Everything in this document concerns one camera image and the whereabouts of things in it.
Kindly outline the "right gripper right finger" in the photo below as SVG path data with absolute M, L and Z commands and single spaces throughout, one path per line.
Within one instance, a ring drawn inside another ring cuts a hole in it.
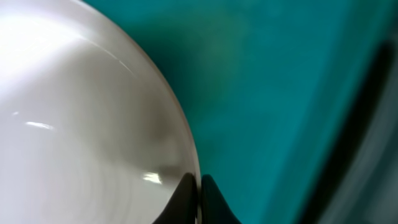
M 241 224 L 208 174 L 201 178 L 201 218 L 202 224 Z

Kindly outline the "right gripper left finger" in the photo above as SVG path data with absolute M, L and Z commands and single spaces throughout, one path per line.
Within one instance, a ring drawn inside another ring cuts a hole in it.
M 153 224 L 194 224 L 196 217 L 197 183 L 193 174 L 186 173 Z

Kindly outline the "large pink plate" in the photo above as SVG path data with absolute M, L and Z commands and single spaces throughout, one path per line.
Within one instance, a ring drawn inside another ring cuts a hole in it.
M 83 1 L 1 2 L 1 222 L 152 223 L 200 176 L 145 52 Z

